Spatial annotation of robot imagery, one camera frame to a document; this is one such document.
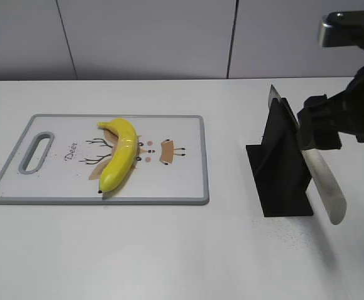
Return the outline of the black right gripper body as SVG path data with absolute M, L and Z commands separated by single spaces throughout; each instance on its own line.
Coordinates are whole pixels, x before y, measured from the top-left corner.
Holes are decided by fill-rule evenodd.
M 364 143 L 364 67 L 345 90 L 332 96 L 331 124 L 338 132 L 354 135 Z

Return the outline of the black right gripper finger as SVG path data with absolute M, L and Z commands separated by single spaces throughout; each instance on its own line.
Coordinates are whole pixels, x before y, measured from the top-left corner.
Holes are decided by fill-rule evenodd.
M 328 123 L 318 122 L 308 108 L 303 108 L 297 117 L 299 123 L 297 141 L 301 150 L 326 151 L 342 148 L 338 131 Z
M 311 96 L 303 105 L 303 115 L 308 118 L 328 118 L 333 113 L 333 102 L 327 95 Z

